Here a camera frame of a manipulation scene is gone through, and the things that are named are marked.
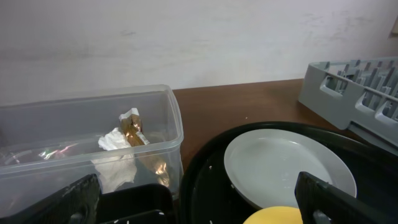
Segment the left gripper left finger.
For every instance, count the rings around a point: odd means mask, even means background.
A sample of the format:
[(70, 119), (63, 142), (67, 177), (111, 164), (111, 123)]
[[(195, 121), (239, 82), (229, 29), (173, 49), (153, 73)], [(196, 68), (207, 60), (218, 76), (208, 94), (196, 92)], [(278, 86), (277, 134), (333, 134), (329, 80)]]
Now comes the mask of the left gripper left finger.
[(94, 224), (100, 196), (98, 177), (89, 174), (26, 209), (1, 218), (1, 224)]

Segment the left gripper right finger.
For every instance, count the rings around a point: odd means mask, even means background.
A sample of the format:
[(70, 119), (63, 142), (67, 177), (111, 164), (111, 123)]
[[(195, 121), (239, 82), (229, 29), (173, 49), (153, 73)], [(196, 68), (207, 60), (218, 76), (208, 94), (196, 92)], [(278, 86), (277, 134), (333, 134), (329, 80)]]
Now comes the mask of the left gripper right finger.
[(304, 224), (391, 224), (390, 217), (308, 172), (298, 174), (295, 198)]

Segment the yellow bowl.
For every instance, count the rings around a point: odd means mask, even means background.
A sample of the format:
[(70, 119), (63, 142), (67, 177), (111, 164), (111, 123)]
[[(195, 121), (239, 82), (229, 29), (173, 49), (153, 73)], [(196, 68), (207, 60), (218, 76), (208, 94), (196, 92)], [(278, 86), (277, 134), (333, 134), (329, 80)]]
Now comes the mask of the yellow bowl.
[(298, 208), (275, 206), (253, 213), (243, 224), (303, 224), (303, 221)]

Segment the white napkin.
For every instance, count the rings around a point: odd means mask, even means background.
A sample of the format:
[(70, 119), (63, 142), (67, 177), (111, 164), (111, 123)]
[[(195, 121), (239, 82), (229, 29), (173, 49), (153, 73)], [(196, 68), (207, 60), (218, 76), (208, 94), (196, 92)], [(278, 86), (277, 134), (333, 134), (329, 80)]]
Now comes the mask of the white napkin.
[(115, 192), (124, 188), (125, 184), (133, 184), (137, 173), (134, 153), (116, 155), (116, 150), (130, 148), (121, 127), (116, 127), (108, 134), (101, 136), (98, 145), (104, 152), (110, 152), (110, 157), (93, 159), (98, 172), (98, 179), (103, 193)]

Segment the gold foil wrapper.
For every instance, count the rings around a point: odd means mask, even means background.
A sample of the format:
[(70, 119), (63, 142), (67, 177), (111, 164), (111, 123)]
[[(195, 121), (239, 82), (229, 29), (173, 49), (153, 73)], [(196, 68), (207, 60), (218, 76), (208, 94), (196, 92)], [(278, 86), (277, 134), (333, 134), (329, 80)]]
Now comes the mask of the gold foil wrapper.
[[(142, 133), (142, 122), (139, 113), (135, 108), (119, 116), (121, 130), (124, 133), (127, 142), (132, 146), (145, 146), (150, 144)], [(139, 156), (140, 162), (152, 172), (159, 184), (166, 187), (170, 186), (170, 176), (167, 170), (166, 161), (158, 155), (152, 155), (149, 152), (142, 152)]]

